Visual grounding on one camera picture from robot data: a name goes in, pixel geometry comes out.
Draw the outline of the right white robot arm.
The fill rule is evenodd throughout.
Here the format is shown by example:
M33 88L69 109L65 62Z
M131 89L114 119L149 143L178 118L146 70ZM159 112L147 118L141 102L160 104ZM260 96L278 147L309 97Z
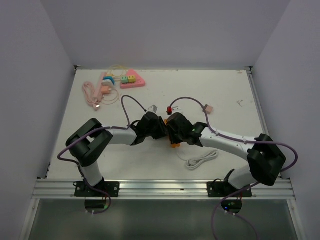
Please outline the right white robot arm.
M211 131L208 124L192 124L179 112L167 119L166 126L172 144L213 148L247 161L246 166L230 170L223 181L213 184L212 188L221 196L235 196L242 188L256 182L273 186L286 162L285 155L275 144L262 143L272 141L266 134L235 141L236 135L224 138L220 133Z

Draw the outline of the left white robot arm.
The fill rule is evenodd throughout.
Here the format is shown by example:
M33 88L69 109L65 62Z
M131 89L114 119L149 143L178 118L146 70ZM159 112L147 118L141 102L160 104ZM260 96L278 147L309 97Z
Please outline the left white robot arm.
M82 177L86 180L86 190L92 196L103 193L104 180L98 159L108 145L136 146L146 138L154 140L167 137L168 130L162 117L154 112L146 112L142 119L127 127L103 126L96 118L87 121L65 143L66 149L76 159Z

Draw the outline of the pink plug charger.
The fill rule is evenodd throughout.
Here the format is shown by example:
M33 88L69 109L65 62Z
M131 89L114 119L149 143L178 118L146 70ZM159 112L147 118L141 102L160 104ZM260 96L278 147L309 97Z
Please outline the pink plug charger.
M203 112L210 115L213 112L213 107L206 104L203 108Z

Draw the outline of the orange power strip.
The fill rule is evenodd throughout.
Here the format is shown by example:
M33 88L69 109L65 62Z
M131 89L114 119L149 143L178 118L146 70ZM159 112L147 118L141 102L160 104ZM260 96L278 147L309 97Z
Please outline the orange power strip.
M167 119L164 119L164 124L167 125ZM175 148L179 148L181 146L181 144L180 143L171 143L170 146L172 149L175 149Z

